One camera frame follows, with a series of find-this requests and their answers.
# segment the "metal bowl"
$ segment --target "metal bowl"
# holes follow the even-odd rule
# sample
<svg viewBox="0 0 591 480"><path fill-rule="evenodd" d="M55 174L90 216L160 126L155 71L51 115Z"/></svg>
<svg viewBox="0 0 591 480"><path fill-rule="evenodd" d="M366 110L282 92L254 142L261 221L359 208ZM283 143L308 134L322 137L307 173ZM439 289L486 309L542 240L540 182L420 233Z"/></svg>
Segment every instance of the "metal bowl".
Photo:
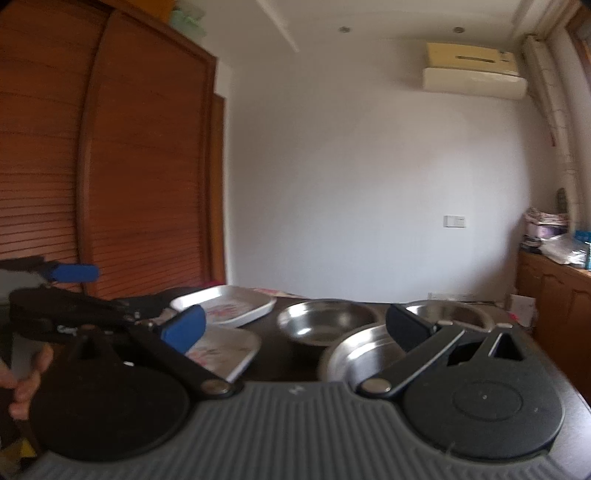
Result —
<svg viewBox="0 0 591 480"><path fill-rule="evenodd" d="M353 389L400 360L404 350L392 340L383 324L361 327L327 348L318 367L324 382L343 381Z"/></svg>
<svg viewBox="0 0 591 480"><path fill-rule="evenodd" d="M495 321L488 314L458 301L418 300L407 303L405 307L431 323L449 320L481 332L490 332L495 327Z"/></svg>
<svg viewBox="0 0 591 480"><path fill-rule="evenodd" d="M290 339L327 347L347 332L378 321L372 309L346 300L310 300L283 310L277 325Z"/></svg>

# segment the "gray ribbed mat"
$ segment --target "gray ribbed mat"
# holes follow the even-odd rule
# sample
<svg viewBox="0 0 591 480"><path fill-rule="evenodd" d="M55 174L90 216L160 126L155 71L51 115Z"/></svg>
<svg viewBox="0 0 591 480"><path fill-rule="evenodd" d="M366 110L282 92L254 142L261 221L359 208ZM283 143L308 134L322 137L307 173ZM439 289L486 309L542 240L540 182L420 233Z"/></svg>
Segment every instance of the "gray ribbed mat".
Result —
<svg viewBox="0 0 591 480"><path fill-rule="evenodd" d="M446 456L418 440L396 408L342 383L249 383L205 402L171 441L130 460L76 462L47 453L26 480L552 480L545 456L509 465Z"/></svg>

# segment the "wall socket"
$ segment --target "wall socket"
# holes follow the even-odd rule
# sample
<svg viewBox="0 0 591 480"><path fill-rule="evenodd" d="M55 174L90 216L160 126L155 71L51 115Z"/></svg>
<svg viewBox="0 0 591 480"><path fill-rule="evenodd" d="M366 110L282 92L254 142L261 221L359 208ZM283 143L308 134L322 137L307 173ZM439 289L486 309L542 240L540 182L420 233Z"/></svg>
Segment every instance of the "wall socket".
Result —
<svg viewBox="0 0 591 480"><path fill-rule="evenodd" d="M443 226L448 228L466 228L466 217L458 215L444 215Z"/></svg>

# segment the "human hand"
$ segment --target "human hand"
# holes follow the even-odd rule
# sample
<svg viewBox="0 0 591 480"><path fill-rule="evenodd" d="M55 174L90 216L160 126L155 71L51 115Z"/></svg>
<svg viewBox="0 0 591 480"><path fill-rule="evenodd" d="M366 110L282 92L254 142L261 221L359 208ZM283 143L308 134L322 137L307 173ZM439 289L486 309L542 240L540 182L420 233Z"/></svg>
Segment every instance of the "human hand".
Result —
<svg viewBox="0 0 591 480"><path fill-rule="evenodd" d="M33 358L31 374L17 380L7 365L0 361L0 388L14 390L14 402L8 407L10 416L15 420L28 420L31 399L41 384L41 374L49 368L53 360L53 349L45 343Z"/></svg>

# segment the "white tray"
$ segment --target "white tray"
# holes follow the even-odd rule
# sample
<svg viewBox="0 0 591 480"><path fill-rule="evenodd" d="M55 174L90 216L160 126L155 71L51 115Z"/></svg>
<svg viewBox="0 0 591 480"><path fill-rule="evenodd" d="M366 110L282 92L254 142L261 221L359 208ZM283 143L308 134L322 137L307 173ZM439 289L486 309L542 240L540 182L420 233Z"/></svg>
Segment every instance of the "white tray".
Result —
<svg viewBox="0 0 591 480"><path fill-rule="evenodd" d="M208 325L185 356L232 383L246 370L260 347L259 336L248 330Z"/></svg>
<svg viewBox="0 0 591 480"><path fill-rule="evenodd" d="M184 295L170 302L177 312L201 305L208 324L236 328L269 313L276 299L248 288L220 285Z"/></svg>

